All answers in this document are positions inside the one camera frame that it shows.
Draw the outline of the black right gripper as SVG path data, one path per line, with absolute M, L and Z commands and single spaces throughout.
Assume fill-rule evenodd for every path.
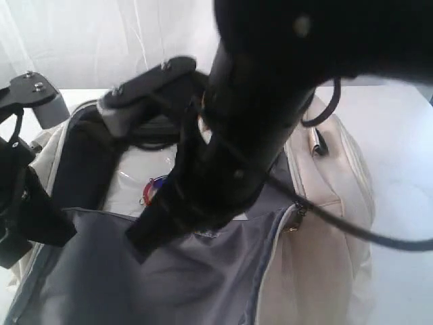
M 149 99 L 178 125 L 179 140 L 172 171 L 125 231 L 139 264 L 188 233 L 225 226 L 267 184 L 300 203 L 271 169 L 304 114 L 303 95 L 191 96 L 179 107 L 155 93 Z

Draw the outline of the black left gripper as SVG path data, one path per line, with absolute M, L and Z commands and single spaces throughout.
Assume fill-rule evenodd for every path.
M 19 137 L 1 140 L 1 267 L 11 268 L 31 242 L 63 247 L 76 228 L 29 167 L 35 153 Z

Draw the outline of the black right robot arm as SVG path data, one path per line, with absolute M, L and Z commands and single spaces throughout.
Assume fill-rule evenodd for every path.
M 221 52 L 202 101 L 185 108 L 175 166 L 126 231 L 139 262 L 186 234 L 218 229 L 264 185 L 357 238 L 430 251 L 340 221 L 270 174 L 328 80 L 363 74 L 432 82 L 431 1 L 216 1 Z

